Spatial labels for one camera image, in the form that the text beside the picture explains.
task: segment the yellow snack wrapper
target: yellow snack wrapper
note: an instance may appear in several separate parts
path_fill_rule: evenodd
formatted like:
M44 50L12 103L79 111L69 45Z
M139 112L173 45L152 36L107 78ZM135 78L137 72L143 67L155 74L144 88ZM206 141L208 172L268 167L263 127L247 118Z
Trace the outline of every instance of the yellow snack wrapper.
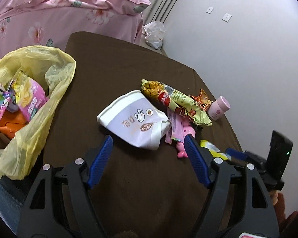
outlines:
M200 147L207 148L213 157L220 157L223 160L231 160L231 156L226 153L221 153L221 151L213 145L211 142L207 140L201 140L200 141Z
M199 127L212 125L207 113L201 110L201 104L198 101L162 82L143 79L141 80L141 91Z

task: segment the yellow plastic bag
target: yellow plastic bag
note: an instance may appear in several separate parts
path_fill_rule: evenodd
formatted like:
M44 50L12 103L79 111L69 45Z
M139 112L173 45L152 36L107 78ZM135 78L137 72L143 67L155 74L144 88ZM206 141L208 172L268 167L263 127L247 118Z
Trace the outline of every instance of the yellow plastic bag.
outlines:
M43 149L55 109L71 83L75 60L53 47L23 47L8 53L0 60L0 83L15 79L20 70L48 89L49 100L29 124L15 133L5 149L0 149L0 179L21 180L27 176Z

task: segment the white wall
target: white wall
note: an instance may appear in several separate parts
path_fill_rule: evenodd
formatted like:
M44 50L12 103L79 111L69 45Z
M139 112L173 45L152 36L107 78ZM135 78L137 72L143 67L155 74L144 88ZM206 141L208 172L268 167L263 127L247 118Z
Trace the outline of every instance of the white wall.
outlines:
M233 16L228 23L225 13ZM293 141L283 193L286 214L298 210L297 1L178 0L164 24L165 52L227 98L244 150L266 157L273 129Z

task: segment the brown table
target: brown table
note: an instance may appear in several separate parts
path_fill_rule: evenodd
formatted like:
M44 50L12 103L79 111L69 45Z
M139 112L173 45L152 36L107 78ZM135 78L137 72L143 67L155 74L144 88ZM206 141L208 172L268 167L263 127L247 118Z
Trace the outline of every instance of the brown table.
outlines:
M164 138L157 151L137 149L100 126L97 115L117 97L140 89L141 79L162 81L185 94L198 95L203 88L214 100L209 89L193 69L110 37L74 33L65 51L76 60L76 72L56 110L44 163L68 164L111 134L114 149L100 184L90 191L108 235L132 230L140 238L187 237L208 194L189 160L177 159L175 146L166 144ZM166 112L156 101L152 103ZM240 149L225 117L197 132L196 139L201 138L223 151ZM229 205L223 224L230 214ZM72 222L73 215L68 215Z

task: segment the gold candy wrapper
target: gold candy wrapper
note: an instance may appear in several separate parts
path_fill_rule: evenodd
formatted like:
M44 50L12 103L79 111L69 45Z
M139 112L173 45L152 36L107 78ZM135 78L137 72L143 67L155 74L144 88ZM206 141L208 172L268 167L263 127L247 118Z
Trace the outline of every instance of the gold candy wrapper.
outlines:
M199 127L212 125L198 101L162 82L141 80L141 91Z
M204 110L205 112L209 109L210 105L212 104L213 101L208 99L208 95L205 93L204 89L201 88L200 90L200 95L197 97L191 96L195 101L199 102L201 105L201 109Z

